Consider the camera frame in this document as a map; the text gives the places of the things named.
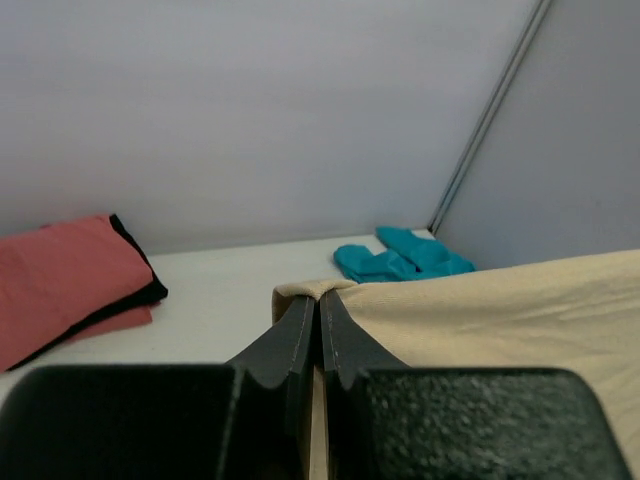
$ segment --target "white surface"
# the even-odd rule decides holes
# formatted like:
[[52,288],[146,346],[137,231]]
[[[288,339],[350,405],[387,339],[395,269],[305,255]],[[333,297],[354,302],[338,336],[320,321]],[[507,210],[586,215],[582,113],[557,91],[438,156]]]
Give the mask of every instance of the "white surface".
[[640,2],[555,2],[438,238],[484,268],[640,248]]
[[[430,237],[426,230],[416,233]],[[225,362],[271,326],[275,286],[342,277],[331,258],[347,243],[384,250],[369,235],[152,256],[169,288],[152,324],[63,345],[0,374],[0,402],[23,375],[43,365]]]
[[534,0],[4,0],[0,234],[148,251],[424,226]]

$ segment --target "textured black surface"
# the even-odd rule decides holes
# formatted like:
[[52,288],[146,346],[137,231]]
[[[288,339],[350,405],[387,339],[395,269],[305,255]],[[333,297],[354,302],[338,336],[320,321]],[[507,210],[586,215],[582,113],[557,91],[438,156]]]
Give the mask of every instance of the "textured black surface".
[[364,379],[383,479],[629,479],[598,401],[562,370],[413,370]]
[[49,367],[0,415],[0,478],[216,478],[231,367]]

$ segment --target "white shelf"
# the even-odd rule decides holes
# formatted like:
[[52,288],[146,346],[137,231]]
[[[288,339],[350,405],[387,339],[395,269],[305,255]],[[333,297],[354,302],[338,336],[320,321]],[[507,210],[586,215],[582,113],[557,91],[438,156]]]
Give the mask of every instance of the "white shelf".
[[[419,235],[430,237],[424,230]],[[153,323],[62,345],[21,369],[0,374],[0,401],[29,370],[54,364],[224,362],[271,325],[271,292],[282,283],[341,277],[336,248],[383,251],[372,235],[156,255],[169,288]]]

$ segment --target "folded clothing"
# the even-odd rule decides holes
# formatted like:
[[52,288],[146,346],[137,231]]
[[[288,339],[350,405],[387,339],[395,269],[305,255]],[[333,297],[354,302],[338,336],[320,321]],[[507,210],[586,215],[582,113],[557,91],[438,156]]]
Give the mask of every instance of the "folded clothing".
[[420,238],[411,230],[378,227],[376,236],[388,248],[373,255],[362,245],[344,245],[333,258],[346,278],[358,283],[428,280],[475,271],[469,260],[441,242]]
[[0,371],[77,335],[148,323],[129,311],[167,293],[115,215],[0,239]]

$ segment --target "metal edge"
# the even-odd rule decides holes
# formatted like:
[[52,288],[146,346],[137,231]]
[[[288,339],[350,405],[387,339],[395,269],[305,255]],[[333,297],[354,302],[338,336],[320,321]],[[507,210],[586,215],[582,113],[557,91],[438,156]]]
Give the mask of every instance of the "metal edge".
[[538,29],[540,28],[540,25],[542,24],[542,21],[544,20],[553,1],[554,0],[538,0],[531,10],[527,23],[518,37],[511,55],[502,70],[500,78],[498,79],[498,82],[496,83],[496,86],[494,87],[473,132],[471,133],[471,136],[469,137],[464,151],[462,152],[456,168],[453,171],[453,175],[451,176],[440,202],[431,217],[431,221],[427,228],[432,234],[435,235],[442,225],[444,217],[449,211],[449,207],[458,193],[471,162],[475,158],[476,153],[478,152],[478,149],[491,126],[491,122],[500,108],[500,104],[506,96],[509,86],[518,72],[522,61],[529,50],[529,46],[535,38],[536,33],[538,32]]

